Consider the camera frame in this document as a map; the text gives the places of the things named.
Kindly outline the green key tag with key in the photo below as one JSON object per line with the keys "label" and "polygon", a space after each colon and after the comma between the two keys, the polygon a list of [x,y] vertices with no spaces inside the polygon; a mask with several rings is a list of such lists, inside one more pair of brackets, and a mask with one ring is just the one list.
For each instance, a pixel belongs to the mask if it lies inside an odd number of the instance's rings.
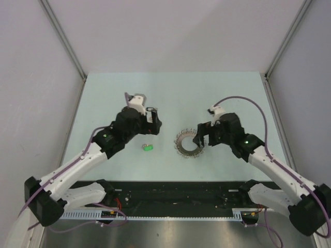
{"label": "green key tag with key", "polygon": [[143,151],[151,151],[154,149],[154,147],[152,144],[143,144],[142,149],[143,149]]}

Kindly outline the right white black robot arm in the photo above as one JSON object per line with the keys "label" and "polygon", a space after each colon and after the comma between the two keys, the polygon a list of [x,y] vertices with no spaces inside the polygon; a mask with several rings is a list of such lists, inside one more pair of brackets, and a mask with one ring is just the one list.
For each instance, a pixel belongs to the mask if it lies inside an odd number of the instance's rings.
{"label": "right white black robot arm", "polygon": [[208,111],[212,121],[200,123],[193,142],[200,148],[224,144],[239,159],[256,167],[274,182],[280,191],[262,183],[249,180],[239,193],[239,203],[244,207],[261,204],[289,218],[291,224],[303,235],[311,236],[323,225],[330,227],[330,188],[316,185],[277,159],[267,150],[267,144],[253,134],[245,132],[235,113],[221,108]]}

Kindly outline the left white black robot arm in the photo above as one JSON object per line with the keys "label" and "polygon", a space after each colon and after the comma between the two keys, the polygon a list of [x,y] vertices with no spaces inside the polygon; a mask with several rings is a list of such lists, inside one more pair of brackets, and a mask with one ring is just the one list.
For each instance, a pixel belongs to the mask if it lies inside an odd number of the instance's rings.
{"label": "left white black robot arm", "polygon": [[64,194],[82,176],[95,166],[113,157],[125,148],[136,135],[158,135],[162,122],[157,109],[147,108],[152,120],[137,110],[125,107],[108,126],[96,128],[86,148],[72,162],[37,180],[28,178],[24,183],[24,208],[28,208],[43,227],[54,224],[69,203]]}

